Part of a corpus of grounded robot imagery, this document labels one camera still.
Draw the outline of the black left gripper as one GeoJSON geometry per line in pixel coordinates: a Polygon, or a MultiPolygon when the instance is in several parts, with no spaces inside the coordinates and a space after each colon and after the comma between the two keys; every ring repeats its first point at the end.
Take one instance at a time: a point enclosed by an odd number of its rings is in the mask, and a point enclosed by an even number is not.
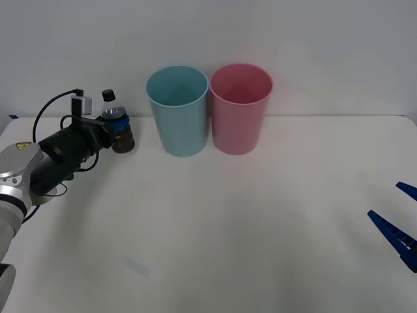
{"type": "Polygon", "coordinates": [[[92,151],[109,149],[115,143],[115,131],[121,131],[130,125],[128,114],[118,119],[112,119],[111,123],[101,117],[96,119],[82,118],[82,128],[86,133],[87,141],[92,151]]]}

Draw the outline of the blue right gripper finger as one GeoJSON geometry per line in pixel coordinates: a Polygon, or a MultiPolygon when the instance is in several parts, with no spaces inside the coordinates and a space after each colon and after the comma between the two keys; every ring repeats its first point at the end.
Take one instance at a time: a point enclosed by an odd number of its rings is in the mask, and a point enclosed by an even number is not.
{"type": "Polygon", "coordinates": [[[405,265],[413,273],[416,273],[416,239],[401,231],[373,210],[370,210],[367,215],[393,246],[405,265]]]}
{"type": "Polygon", "coordinates": [[[402,190],[404,193],[406,193],[408,196],[410,196],[412,199],[417,200],[417,188],[411,185],[408,185],[403,182],[398,182],[395,185],[398,189],[402,190]]]}

